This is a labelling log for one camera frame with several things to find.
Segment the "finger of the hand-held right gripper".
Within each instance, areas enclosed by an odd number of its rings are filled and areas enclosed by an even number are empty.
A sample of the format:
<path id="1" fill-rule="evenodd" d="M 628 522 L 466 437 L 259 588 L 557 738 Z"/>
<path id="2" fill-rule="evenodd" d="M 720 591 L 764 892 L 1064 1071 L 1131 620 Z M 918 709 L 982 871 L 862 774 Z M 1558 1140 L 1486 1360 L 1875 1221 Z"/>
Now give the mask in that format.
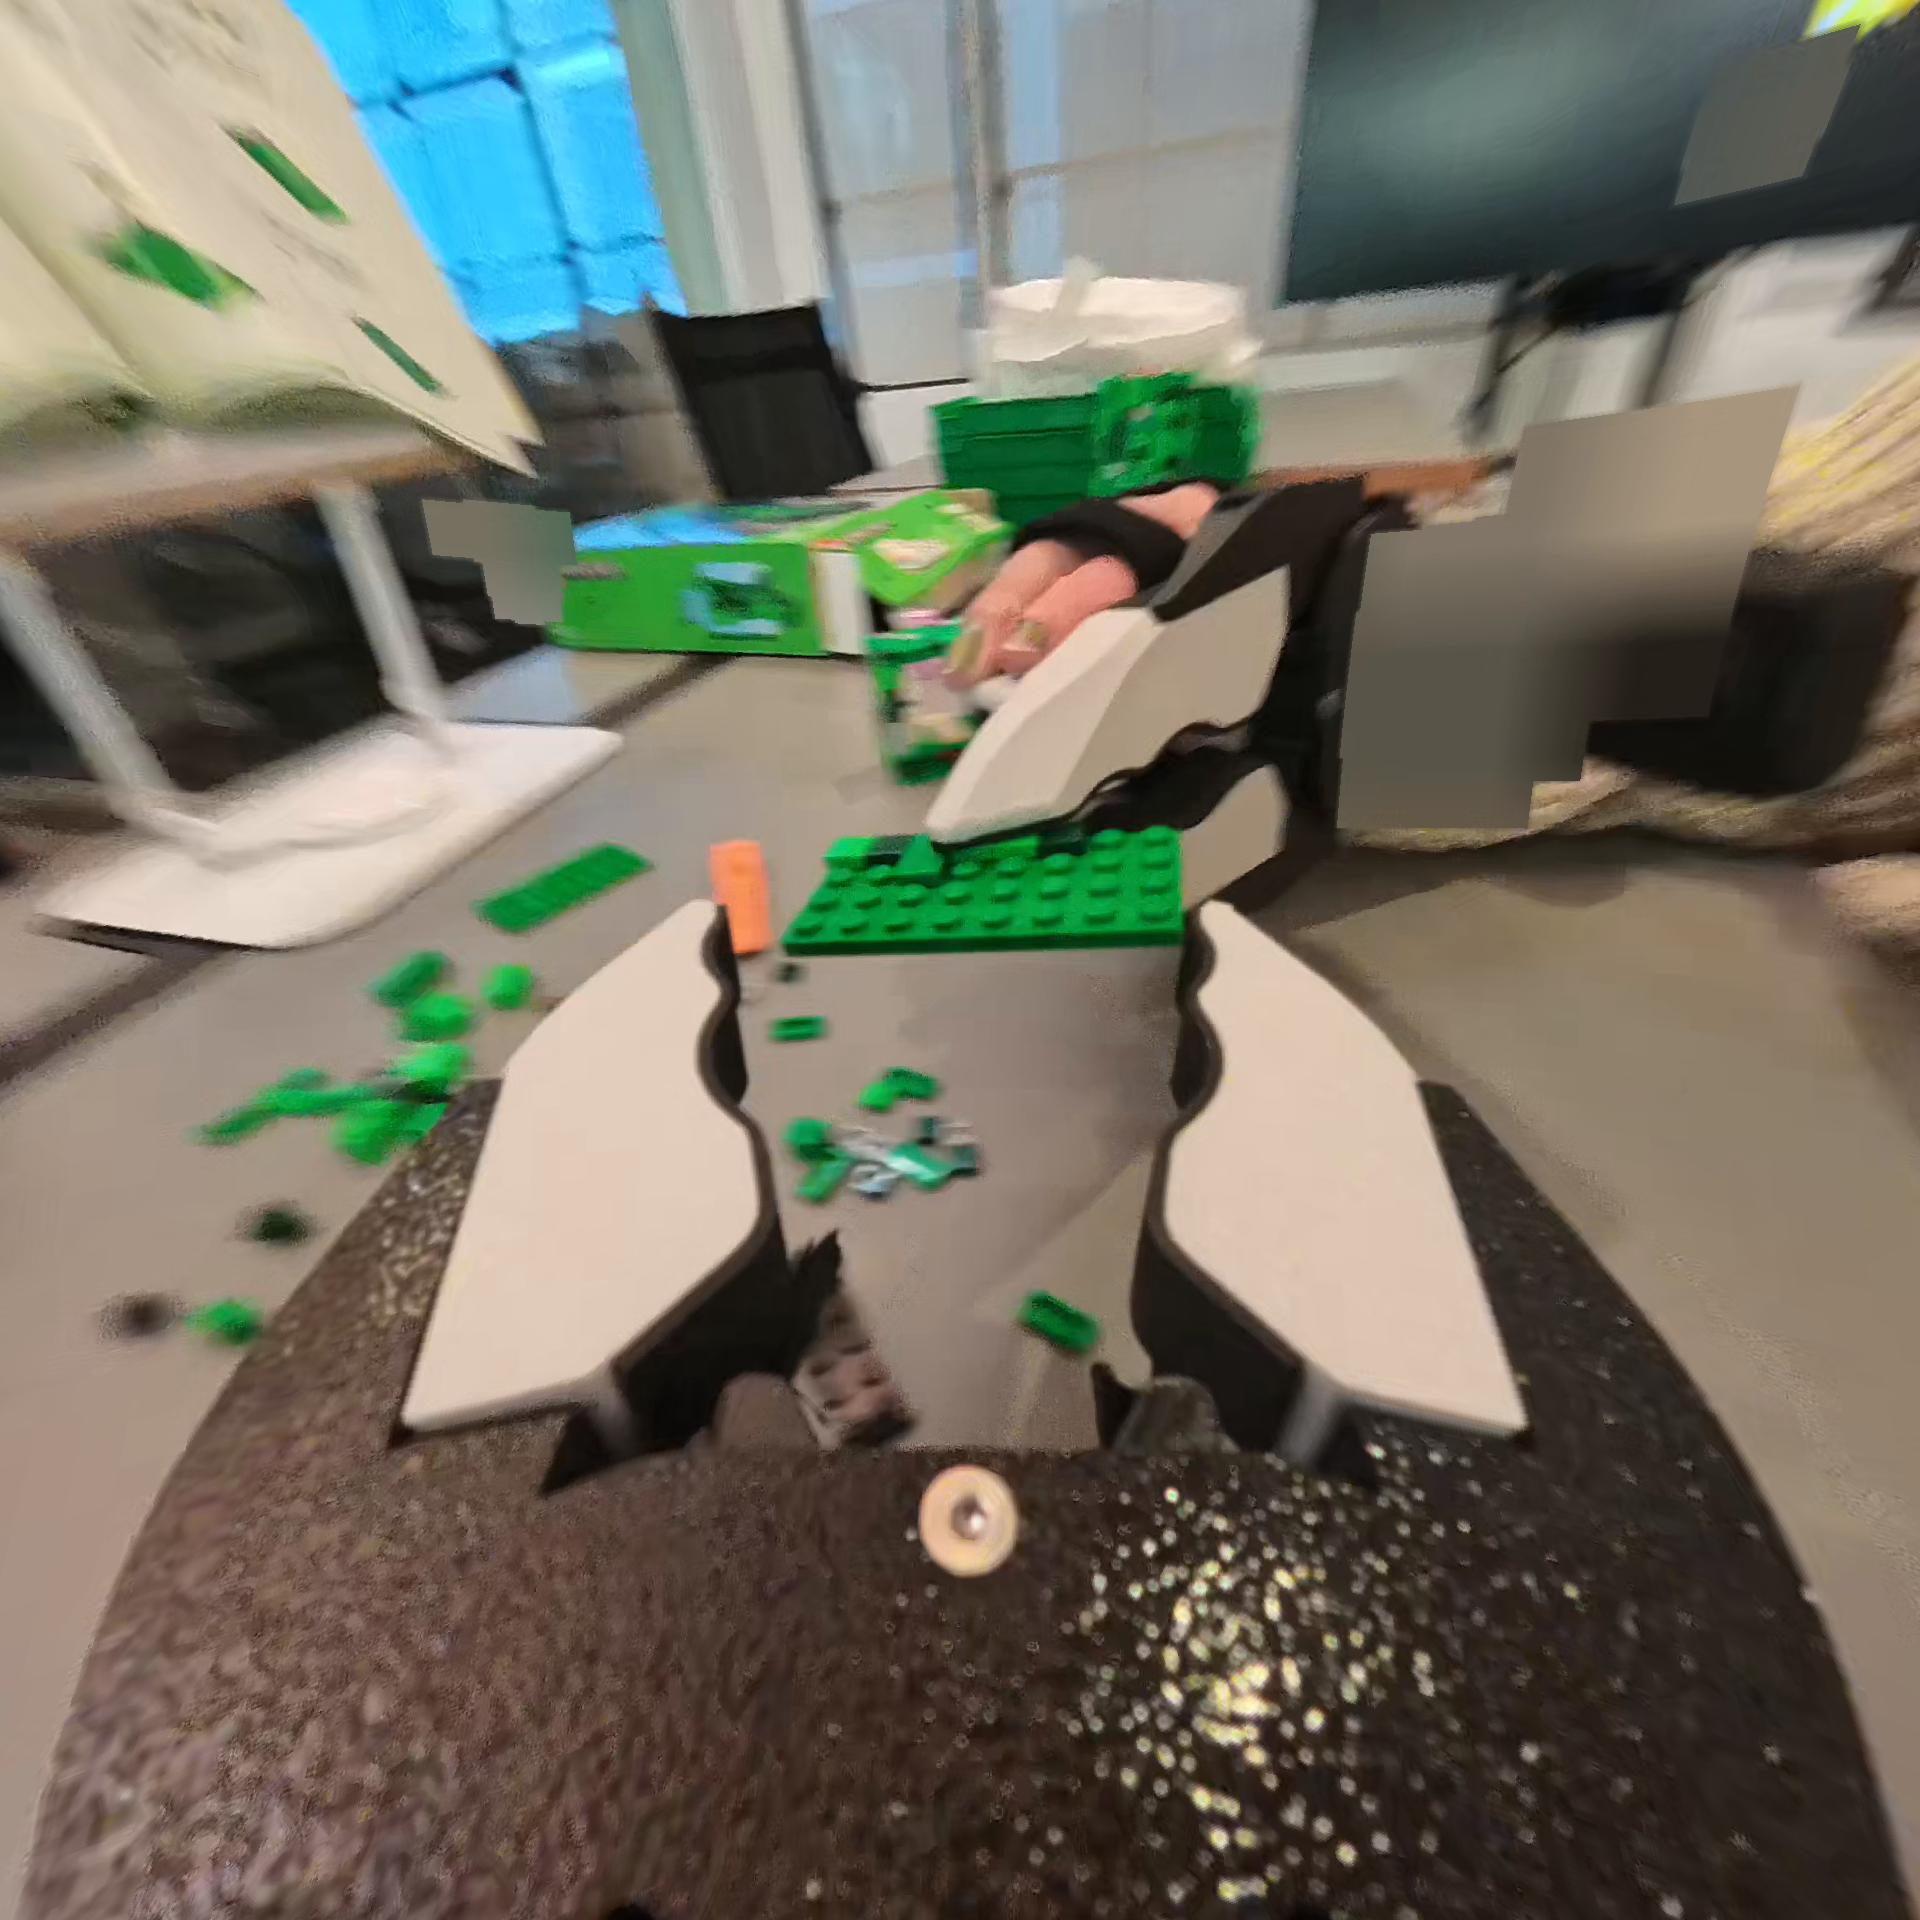
<path id="1" fill-rule="evenodd" d="M 1114 828 L 1177 840 L 1180 902 L 1202 904 L 1284 850 L 1290 804 L 1271 762 L 1158 762 L 1114 796 Z"/>
<path id="2" fill-rule="evenodd" d="M 1274 682 L 1290 581 L 1259 577 L 1169 620 L 1083 620 L 1000 701 L 928 807 L 924 835 L 959 849 L 1068 821 L 1180 734 L 1233 731 Z"/>

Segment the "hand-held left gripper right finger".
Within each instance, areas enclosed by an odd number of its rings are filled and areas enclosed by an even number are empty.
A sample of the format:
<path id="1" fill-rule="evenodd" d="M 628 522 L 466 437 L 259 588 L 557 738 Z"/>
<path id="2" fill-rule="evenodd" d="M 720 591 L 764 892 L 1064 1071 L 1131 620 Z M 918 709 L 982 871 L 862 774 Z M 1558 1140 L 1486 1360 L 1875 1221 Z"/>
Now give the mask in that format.
<path id="1" fill-rule="evenodd" d="M 1224 1440 L 1319 1465 L 1355 1417 L 1527 1429 L 1423 1085 L 1319 972 L 1233 906 L 1185 925 L 1169 1129 L 1131 1333 Z"/>

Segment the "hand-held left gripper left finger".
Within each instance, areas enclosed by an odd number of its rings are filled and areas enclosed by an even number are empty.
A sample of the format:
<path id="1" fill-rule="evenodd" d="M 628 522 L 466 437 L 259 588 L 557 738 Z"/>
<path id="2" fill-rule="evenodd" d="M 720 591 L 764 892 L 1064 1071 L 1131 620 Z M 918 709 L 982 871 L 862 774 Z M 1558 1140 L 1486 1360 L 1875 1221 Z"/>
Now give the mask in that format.
<path id="1" fill-rule="evenodd" d="M 693 901 L 505 1065 L 398 1406 L 410 1435 L 564 1414 L 665 1453 L 791 1350 L 791 1271 L 745 1114 L 723 912 Z"/>

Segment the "pile of small lego pieces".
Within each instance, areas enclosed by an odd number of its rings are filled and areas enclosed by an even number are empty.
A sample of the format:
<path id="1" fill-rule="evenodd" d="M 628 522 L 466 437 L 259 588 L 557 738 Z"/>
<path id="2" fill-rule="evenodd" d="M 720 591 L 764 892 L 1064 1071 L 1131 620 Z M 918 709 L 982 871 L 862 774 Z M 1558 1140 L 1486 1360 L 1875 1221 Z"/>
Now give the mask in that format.
<path id="1" fill-rule="evenodd" d="M 350 1164 L 382 1168 L 426 1140 L 473 1081 L 471 1042 L 486 1018 L 547 1014 L 559 1005 L 529 964 L 492 964 L 466 986 L 451 957 L 431 949 L 408 952 L 368 995 L 392 1021 L 393 1050 L 379 1065 L 348 1074 L 285 1069 L 202 1119 L 190 1139 L 234 1146 L 280 1122 L 324 1122 Z M 857 1091 L 852 1119 L 787 1121 L 779 1146 L 798 1168 L 796 1197 L 813 1207 L 844 1192 L 881 1202 L 897 1190 L 975 1181 L 982 1145 L 971 1126 L 934 1108 L 941 1091 L 919 1069 L 881 1069 Z"/>

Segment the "green lego baseplate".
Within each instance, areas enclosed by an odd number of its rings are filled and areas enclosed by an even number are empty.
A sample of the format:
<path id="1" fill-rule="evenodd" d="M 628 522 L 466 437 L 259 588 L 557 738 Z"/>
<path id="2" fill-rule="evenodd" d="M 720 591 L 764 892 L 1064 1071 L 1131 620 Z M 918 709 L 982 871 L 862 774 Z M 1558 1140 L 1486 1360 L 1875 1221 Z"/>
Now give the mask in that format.
<path id="1" fill-rule="evenodd" d="M 791 959 L 1173 949 L 1184 938 L 1173 828 L 1046 828 L 945 846 L 844 836 L 787 923 Z"/>

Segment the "person's right forearm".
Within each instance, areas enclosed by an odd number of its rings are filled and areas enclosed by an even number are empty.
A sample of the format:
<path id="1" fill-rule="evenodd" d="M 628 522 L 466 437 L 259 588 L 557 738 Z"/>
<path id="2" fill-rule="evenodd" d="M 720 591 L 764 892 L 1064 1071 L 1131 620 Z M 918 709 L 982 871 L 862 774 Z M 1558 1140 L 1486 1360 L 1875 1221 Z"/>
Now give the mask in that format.
<path id="1" fill-rule="evenodd" d="M 1884 374 L 1832 420 L 1782 450 L 1759 534 L 1814 563 L 1889 565 L 1915 574 L 1918 371 Z M 1865 705 L 1859 743 L 1799 796 L 1737 798 L 1695 778 L 1627 773 L 1589 754 L 1569 781 L 1537 781 L 1527 828 L 1642 828 L 1737 850 L 1811 861 L 1816 890 L 1844 932 L 1903 964 L 1918 959 L 1915 588 L 1889 665 Z"/>

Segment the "large green lego build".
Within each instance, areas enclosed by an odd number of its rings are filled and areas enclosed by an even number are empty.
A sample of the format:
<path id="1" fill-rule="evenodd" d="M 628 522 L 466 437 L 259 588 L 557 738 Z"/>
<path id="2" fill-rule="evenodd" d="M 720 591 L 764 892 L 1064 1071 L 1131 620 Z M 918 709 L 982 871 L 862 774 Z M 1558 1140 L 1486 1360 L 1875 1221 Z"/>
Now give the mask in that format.
<path id="1" fill-rule="evenodd" d="M 1021 513 L 1155 484 L 1236 487 L 1262 438 L 1252 388 L 1187 373 L 1112 376 L 1054 397 L 957 397 L 928 419 L 944 484 Z"/>

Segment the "black lego plate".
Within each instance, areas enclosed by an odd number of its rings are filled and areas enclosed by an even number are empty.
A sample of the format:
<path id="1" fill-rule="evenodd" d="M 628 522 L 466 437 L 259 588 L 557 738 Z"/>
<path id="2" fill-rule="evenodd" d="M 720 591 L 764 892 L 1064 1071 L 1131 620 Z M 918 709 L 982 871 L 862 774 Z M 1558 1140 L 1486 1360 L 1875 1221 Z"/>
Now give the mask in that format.
<path id="1" fill-rule="evenodd" d="M 915 1426 L 915 1412 L 848 1295 L 833 1295 L 790 1379 L 824 1453 L 879 1449 Z"/>

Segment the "narrow green lego plate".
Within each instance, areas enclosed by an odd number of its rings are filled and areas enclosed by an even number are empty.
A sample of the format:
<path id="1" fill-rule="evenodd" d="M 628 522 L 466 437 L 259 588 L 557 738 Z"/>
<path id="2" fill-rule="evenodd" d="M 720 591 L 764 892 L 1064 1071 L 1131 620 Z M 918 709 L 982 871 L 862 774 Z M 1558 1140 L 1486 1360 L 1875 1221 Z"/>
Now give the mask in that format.
<path id="1" fill-rule="evenodd" d="M 600 843 L 483 895 L 473 901 L 471 912 L 483 926 L 521 938 L 651 871 L 654 863 L 633 849 Z"/>

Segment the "green lego box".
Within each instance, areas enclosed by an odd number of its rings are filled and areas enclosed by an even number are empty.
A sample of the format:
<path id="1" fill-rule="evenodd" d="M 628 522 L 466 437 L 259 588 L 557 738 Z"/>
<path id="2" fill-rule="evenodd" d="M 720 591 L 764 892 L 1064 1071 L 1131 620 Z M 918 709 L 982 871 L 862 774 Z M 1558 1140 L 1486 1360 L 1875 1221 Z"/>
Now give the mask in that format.
<path id="1" fill-rule="evenodd" d="M 870 636 L 968 604 L 1012 534 L 982 490 L 654 507 L 575 529 L 544 636 L 582 655 L 860 661 Z"/>

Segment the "orange brick separator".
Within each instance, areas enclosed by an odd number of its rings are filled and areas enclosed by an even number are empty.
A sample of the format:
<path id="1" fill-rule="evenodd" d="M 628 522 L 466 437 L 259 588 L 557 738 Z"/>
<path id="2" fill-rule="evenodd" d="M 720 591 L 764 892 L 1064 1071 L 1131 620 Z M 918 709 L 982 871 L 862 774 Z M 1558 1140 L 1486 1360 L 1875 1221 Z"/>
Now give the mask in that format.
<path id="1" fill-rule="evenodd" d="M 754 838 L 725 838 L 708 849 L 709 901 L 727 921 L 731 954 L 756 959 L 775 947 L 772 883 Z"/>

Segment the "black office chair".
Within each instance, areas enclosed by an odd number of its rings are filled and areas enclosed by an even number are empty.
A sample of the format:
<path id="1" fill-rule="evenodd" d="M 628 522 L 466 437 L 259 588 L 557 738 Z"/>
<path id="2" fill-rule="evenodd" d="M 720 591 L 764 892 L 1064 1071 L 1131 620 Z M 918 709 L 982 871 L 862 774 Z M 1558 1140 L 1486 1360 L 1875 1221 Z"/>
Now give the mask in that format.
<path id="1" fill-rule="evenodd" d="M 817 302 L 645 323 L 721 503 L 824 497 L 877 469 Z"/>

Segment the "white book stand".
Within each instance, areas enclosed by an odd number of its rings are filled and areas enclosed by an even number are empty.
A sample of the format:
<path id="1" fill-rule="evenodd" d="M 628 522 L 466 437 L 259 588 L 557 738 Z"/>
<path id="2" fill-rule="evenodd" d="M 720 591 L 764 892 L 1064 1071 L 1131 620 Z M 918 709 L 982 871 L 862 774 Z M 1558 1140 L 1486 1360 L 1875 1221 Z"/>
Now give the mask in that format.
<path id="1" fill-rule="evenodd" d="M 96 863 L 35 890 L 40 921 L 216 949 L 331 945 L 620 753 L 603 729 L 449 715 L 372 490 L 459 462 L 456 447 L 416 428 L 372 425 L 149 428 L 3 456 L 3 632 L 126 826 Z M 395 715 L 200 810 L 64 622 L 35 552 L 301 500 L 318 507 Z"/>

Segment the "large blue-lit window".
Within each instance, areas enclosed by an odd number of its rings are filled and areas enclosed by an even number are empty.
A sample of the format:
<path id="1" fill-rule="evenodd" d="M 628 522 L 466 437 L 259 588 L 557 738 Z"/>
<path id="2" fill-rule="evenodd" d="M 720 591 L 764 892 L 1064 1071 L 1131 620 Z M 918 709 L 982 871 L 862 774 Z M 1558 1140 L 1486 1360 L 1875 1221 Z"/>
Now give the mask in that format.
<path id="1" fill-rule="evenodd" d="M 492 349 L 684 317 L 612 5 L 294 3 Z"/>

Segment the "dark wall screen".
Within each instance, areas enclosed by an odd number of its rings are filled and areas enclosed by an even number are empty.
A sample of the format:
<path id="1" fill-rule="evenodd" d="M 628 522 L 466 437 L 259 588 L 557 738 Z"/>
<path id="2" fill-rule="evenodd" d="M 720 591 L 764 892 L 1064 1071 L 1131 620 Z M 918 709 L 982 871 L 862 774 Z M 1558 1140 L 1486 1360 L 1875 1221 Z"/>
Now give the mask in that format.
<path id="1" fill-rule="evenodd" d="M 1316 5 L 1284 296 L 1366 296 L 1713 261 L 1915 224 L 1915 5 Z M 1758 59 L 1835 75 L 1792 178 L 1684 203 L 1716 86 Z"/>

